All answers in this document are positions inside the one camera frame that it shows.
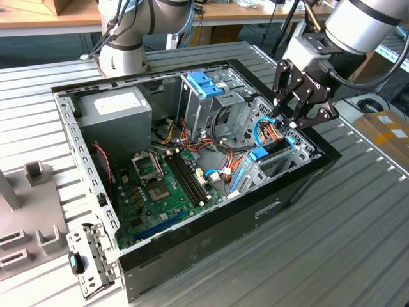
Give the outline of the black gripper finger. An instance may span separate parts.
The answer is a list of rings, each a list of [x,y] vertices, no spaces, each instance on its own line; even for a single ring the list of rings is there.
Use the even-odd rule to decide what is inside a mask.
[[[339,112],[329,98],[318,103],[300,98],[289,117],[289,127],[308,128],[337,118],[339,118]]]
[[[312,95],[312,85],[307,77],[289,60],[280,60],[275,71],[272,91],[279,111],[292,99],[297,100],[294,112],[288,117],[304,115],[307,101]]]

